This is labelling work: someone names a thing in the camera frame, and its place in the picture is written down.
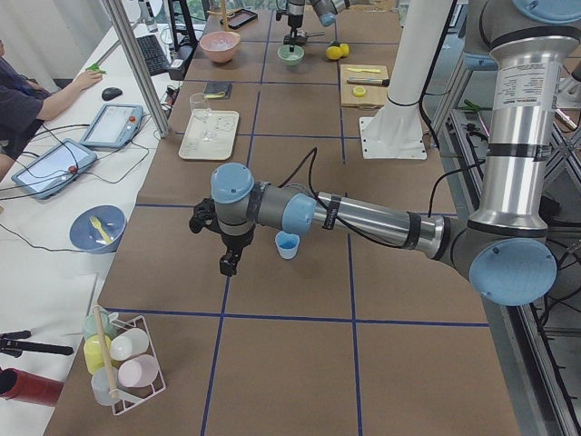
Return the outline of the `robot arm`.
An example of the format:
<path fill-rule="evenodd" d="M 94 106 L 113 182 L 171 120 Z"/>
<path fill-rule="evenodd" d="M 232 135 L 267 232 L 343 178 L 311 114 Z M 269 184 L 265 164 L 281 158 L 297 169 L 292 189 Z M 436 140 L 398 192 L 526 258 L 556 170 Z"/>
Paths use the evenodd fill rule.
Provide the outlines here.
<path fill-rule="evenodd" d="M 389 248 L 416 250 L 466 278 L 483 297 L 520 306 L 545 295 L 557 276 L 539 205 L 564 60 L 580 43 L 577 1 L 472 1 L 465 52 L 497 68 L 484 180 L 476 210 L 465 219 L 420 207 L 428 194 L 417 168 L 374 173 L 374 193 L 394 208 L 357 198 L 256 181 L 240 163 L 211 178 L 212 231 L 226 251 L 224 275 L 236 273 L 257 226 L 303 235 L 341 228 Z"/>
<path fill-rule="evenodd" d="M 337 15 L 350 8 L 349 0 L 287 0 L 283 3 L 283 8 L 277 7 L 276 20 L 280 21 L 285 15 L 287 26 L 290 31 L 284 36 L 283 43 L 291 46 L 291 51 L 295 45 L 304 45 L 308 39 L 306 35 L 299 32 L 303 25 L 305 6 L 309 3 L 313 11 L 319 18 L 320 23 L 327 27 L 336 22 Z"/>

